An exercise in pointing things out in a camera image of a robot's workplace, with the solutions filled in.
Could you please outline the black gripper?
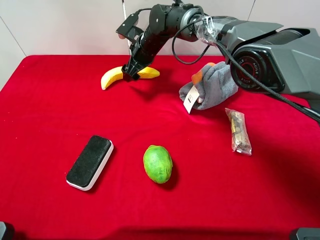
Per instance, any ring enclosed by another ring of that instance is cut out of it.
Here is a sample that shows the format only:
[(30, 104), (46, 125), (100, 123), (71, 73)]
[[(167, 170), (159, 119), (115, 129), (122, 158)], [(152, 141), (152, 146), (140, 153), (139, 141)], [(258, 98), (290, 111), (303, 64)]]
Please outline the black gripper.
[(139, 37), (137, 44), (134, 45), (129, 62), (121, 68), (123, 79), (136, 81), (141, 78), (139, 72), (154, 61), (156, 55), (171, 37), (172, 35), (166, 31), (154, 33), (149, 24), (143, 35)]

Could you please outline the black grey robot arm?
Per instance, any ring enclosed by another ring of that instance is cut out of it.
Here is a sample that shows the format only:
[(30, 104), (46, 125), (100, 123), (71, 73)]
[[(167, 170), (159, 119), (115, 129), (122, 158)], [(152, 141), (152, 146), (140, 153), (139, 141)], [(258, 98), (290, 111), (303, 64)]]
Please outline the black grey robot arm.
[(138, 19), (138, 12), (129, 15), (116, 31), (131, 42), (130, 59), (122, 67), (127, 81), (138, 80), (168, 40), (199, 40), (220, 50), (240, 88), (320, 119), (320, 37), (314, 28), (210, 16), (180, 0), (150, 8), (144, 30), (136, 26)]

